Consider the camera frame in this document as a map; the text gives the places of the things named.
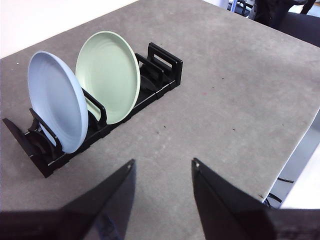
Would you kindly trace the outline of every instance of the table surface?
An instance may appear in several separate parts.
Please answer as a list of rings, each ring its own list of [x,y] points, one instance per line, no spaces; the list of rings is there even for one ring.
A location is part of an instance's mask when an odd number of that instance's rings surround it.
[[[140,0],[1,60],[1,117],[32,123],[27,69],[38,50],[74,71],[92,34],[154,42],[183,60],[181,86],[45,179],[1,122],[1,208],[59,208],[137,160],[128,239],[204,239],[191,159],[262,201],[320,103],[320,48],[201,0]]]

